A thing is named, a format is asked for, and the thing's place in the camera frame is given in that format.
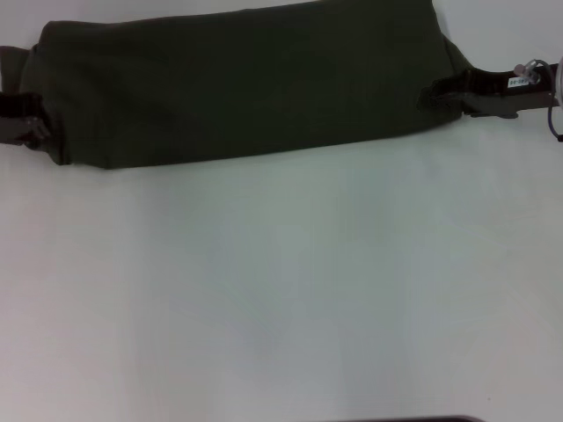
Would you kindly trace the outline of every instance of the dark green fabric bag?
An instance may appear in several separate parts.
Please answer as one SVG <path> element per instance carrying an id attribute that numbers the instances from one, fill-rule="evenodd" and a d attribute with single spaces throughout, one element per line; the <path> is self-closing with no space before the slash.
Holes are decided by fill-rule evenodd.
<path id="1" fill-rule="evenodd" d="M 51 22 L 6 50 L 44 100 L 59 164 L 107 169 L 407 135 L 458 119 L 420 92 L 470 67 L 431 0 L 324 0 L 124 24 Z"/>

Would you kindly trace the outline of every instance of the white background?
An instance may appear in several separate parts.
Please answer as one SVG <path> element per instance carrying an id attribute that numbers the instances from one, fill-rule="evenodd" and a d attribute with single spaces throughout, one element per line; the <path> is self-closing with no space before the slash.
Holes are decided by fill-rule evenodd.
<path id="1" fill-rule="evenodd" d="M 50 19 L 282 2 L 3 0 L 0 43 L 30 47 Z M 437 6 L 477 67 L 563 55 L 561 2 Z M 545 111 L 132 171 L 2 147 L 0 203 L 2 421 L 560 419 Z"/>

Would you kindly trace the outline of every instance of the label sticker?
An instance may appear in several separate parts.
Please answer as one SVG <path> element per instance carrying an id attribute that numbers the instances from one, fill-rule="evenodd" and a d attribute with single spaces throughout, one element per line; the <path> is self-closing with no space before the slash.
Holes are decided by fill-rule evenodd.
<path id="1" fill-rule="evenodd" d="M 530 84 L 530 79 L 525 77 L 512 77 L 508 80 L 509 88 L 517 88 L 518 86 L 526 86 Z"/>

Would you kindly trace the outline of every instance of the white table surface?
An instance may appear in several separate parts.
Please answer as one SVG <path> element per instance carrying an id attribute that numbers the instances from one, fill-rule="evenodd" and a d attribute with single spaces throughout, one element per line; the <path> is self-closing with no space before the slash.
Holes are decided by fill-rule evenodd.
<path id="1" fill-rule="evenodd" d="M 0 43 L 30 47 L 51 19 L 280 3 L 4 0 Z M 483 69 L 563 55 L 561 2 L 437 6 Z M 561 418 L 563 146 L 545 111 L 132 171 L 3 147 L 0 201 L 2 421 Z"/>

